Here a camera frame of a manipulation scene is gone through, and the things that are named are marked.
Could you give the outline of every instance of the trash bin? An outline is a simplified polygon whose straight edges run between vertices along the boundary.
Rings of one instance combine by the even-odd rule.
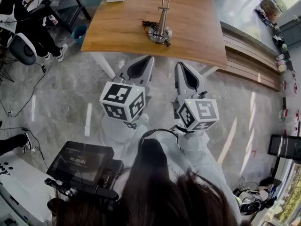
[[[73,32],[71,34],[71,37],[73,37],[75,39],[75,41],[80,46],[82,46],[83,42],[84,42],[84,39],[85,39],[86,32],[87,32],[87,27],[86,26],[84,26],[84,25],[78,26],[73,30]]]

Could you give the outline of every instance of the black pants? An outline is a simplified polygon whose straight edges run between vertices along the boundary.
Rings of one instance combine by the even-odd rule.
[[[0,140],[0,156],[27,143],[27,136],[19,134],[6,140]]]
[[[55,45],[53,38],[48,31],[42,26],[40,21],[30,19],[24,22],[18,22],[16,33],[23,33],[34,45],[37,55],[44,57],[47,53],[53,56],[60,56],[60,48]]]

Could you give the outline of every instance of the bottle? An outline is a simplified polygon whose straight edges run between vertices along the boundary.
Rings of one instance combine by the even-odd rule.
[[[280,122],[292,122],[294,120],[294,115],[291,110],[281,110],[279,112]]]
[[[53,15],[49,15],[48,18],[51,22],[53,22],[54,25],[57,25],[58,20]]]

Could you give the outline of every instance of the black monitor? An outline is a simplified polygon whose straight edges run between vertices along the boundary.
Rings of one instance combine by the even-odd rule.
[[[76,188],[95,188],[113,156],[111,147],[67,141],[47,174]]]
[[[301,161],[301,137],[271,135],[268,154]]]

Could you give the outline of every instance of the black cable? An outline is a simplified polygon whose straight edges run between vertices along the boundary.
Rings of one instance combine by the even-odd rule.
[[[11,21],[11,22],[5,22],[5,21],[0,21],[0,23],[1,24],[12,24],[12,23],[17,23],[17,22],[23,22],[23,21],[26,21],[26,20],[29,20],[29,19],[31,19],[31,17],[29,17],[29,18],[27,18],[27,19],[23,19],[23,20],[18,20],[18,21]]]
[[[144,31],[147,34],[152,34],[153,36],[155,36],[155,31],[158,30],[159,23],[157,23],[157,22],[150,22],[150,21],[142,21],[142,25],[144,26]],[[145,30],[146,27],[151,27],[154,30],[154,32],[153,33],[147,32]],[[163,35],[156,34],[156,36],[160,36],[161,38],[163,38],[165,40],[166,46],[170,47],[170,42],[168,42],[168,38],[169,38],[168,33],[166,31],[165,31],[165,33],[167,34],[167,39]]]
[[[27,129],[27,128],[25,128],[25,127],[10,127],[10,128],[0,129],[0,130],[9,130],[9,129],[22,129],[23,131],[29,131],[29,132],[31,133],[32,137],[35,138],[36,141],[37,141],[38,144],[39,144],[39,147],[36,146],[35,149],[36,149],[37,151],[40,152],[40,154],[41,154],[41,156],[42,156],[42,159],[43,159],[43,162],[44,162],[45,166],[46,166],[47,169],[48,169],[48,166],[47,166],[47,164],[46,164],[46,162],[45,162],[45,157],[44,157],[44,155],[43,155],[43,153],[42,153],[42,150],[41,150],[40,142],[39,142],[39,140],[33,135],[32,131],[29,130],[29,129]]]
[[[178,141],[178,139],[179,139],[179,136],[178,136],[175,132],[173,132],[173,131],[171,131],[171,130],[167,130],[167,129],[154,129],[154,130],[149,130],[149,131],[145,132],[145,133],[142,135],[142,137],[141,137],[141,139],[140,139],[140,141],[139,141],[139,146],[138,146],[138,148],[140,148],[140,146],[143,144],[143,141],[144,141],[144,139],[145,139],[146,137],[149,137],[150,135],[154,134],[154,133],[157,132],[157,131],[165,131],[165,132],[171,133],[171,134],[173,134],[173,135],[177,138],[177,141]]]
[[[19,110],[19,112],[16,114],[16,115],[11,115],[11,114],[9,114],[9,113],[7,113],[7,111],[6,111],[6,109],[4,108],[4,106],[3,106],[3,104],[2,104],[2,101],[1,101],[1,99],[0,99],[0,103],[1,103],[1,105],[2,105],[2,107],[3,107],[3,109],[4,109],[4,111],[5,111],[5,113],[6,113],[6,115],[9,117],[12,117],[12,118],[15,118],[23,109],[24,109],[24,107],[30,102],[30,100],[32,99],[32,96],[33,96],[33,94],[34,94],[34,90],[36,89],[36,86],[38,85],[38,83],[45,77],[45,75],[46,75],[46,68],[45,68],[45,66],[43,65],[43,66],[41,66],[41,68],[42,68],[42,71],[43,71],[43,73],[44,73],[44,75],[39,79],[39,81],[34,85],[34,87],[33,87],[33,91],[32,91],[32,95],[30,96],[30,98],[29,98],[29,100],[25,103],[25,105]]]
[[[240,183],[239,183],[239,181],[241,180],[241,178],[244,180],[244,182],[242,183],[242,185],[240,185]],[[243,176],[241,176],[240,177],[240,179],[238,180],[238,185],[239,185],[239,189],[238,189],[238,191],[241,189],[241,187],[244,185],[244,183],[245,183],[245,178],[243,177]]]
[[[18,61],[17,59],[14,59],[14,58],[11,58],[11,57],[8,57],[8,56],[2,56],[3,58],[9,58],[9,59],[13,59],[13,60],[16,60]]]
[[[37,142],[38,142],[38,144],[39,144],[39,147],[36,146],[35,149],[36,149],[37,151],[40,152],[40,154],[41,154],[41,156],[42,156],[42,159],[43,159],[43,162],[44,162],[46,168],[48,169],[48,166],[47,166],[47,164],[46,164],[46,162],[45,162],[45,157],[44,157],[44,155],[43,155],[43,153],[42,153],[42,150],[41,150],[41,146],[40,146],[39,140],[33,135],[33,133],[32,133],[31,130],[28,130],[28,131],[31,133],[32,137],[35,138],[35,139],[37,140]]]
[[[12,59],[12,60],[2,60],[1,63],[6,63],[6,62],[17,62],[17,59]]]

